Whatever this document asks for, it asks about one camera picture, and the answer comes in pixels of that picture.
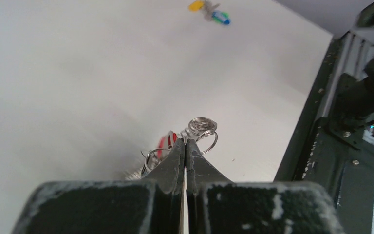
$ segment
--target black metal frame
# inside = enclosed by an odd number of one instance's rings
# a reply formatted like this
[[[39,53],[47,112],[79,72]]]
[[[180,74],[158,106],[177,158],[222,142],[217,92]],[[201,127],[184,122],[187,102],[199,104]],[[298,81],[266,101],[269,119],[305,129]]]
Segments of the black metal frame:
[[[282,162],[275,176],[275,181],[293,181],[298,169],[303,149],[308,147],[307,141],[313,131],[315,118],[320,103],[326,93],[327,84],[334,72],[335,66],[344,45],[344,38],[333,39],[313,83],[307,101],[304,105],[299,121],[295,127],[289,145],[284,153]]]
[[[327,117],[316,119],[330,87],[343,38],[332,41],[299,118],[275,181],[311,181],[332,197],[347,233],[369,234],[374,212],[374,145],[362,140],[365,118],[374,111],[374,76],[334,79],[337,89]],[[365,71],[374,69],[374,59]]]

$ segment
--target keychain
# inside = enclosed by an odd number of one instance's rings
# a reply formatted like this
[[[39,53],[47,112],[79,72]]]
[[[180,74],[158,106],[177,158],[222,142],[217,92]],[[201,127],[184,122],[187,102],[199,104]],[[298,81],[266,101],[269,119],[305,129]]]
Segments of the keychain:
[[[182,139],[184,144],[187,144],[188,139],[198,142],[204,137],[215,135],[213,144],[211,144],[208,149],[201,151],[202,155],[208,153],[217,143],[218,135],[216,130],[216,122],[209,118],[199,117],[192,119],[188,123],[188,126],[178,134],[173,131],[169,131],[169,133],[160,139],[156,149],[148,152],[141,152],[145,158],[144,166],[141,169],[137,169],[135,172],[129,173],[126,176],[126,180],[141,179],[151,172],[155,167],[158,166],[158,164],[166,159],[177,139]]]
[[[216,8],[219,6],[220,4],[213,5],[208,0],[198,0],[190,4],[188,9],[192,12],[201,10],[204,14],[204,19],[207,21],[215,21],[223,25],[229,25],[230,18],[228,17],[228,14],[226,12],[216,10]]]

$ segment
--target white tabletop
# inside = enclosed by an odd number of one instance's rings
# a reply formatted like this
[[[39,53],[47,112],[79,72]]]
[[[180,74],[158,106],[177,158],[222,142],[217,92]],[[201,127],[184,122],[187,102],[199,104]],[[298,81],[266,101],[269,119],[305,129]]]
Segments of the white tabletop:
[[[116,179],[195,117],[227,177],[273,179],[332,36],[271,0],[218,1],[229,26],[190,3],[0,1],[0,233],[38,184]]]

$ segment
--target metal bracket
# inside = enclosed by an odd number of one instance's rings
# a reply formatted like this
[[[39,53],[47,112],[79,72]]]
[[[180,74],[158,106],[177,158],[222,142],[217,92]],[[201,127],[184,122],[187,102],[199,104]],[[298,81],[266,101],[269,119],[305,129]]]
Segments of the metal bracket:
[[[344,100],[343,93],[357,82],[356,78],[349,74],[342,74],[336,89],[336,100],[329,115],[328,130],[341,141],[359,150],[362,143],[364,129],[355,129],[352,126],[360,126],[365,119],[350,117],[344,111],[341,103]]]

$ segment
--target gray wall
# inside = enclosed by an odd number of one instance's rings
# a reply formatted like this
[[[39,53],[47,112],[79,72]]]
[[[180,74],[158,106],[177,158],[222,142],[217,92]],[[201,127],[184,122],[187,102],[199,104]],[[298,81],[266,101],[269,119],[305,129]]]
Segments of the gray wall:
[[[343,36],[353,30],[358,35],[374,43],[374,29],[353,27],[360,11],[374,0],[276,0],[280,4],[299,13],[308,20],[333,33]]]
[[[359,12],[374,0],[276,0],[308,20],[343,36],[355,23]]]

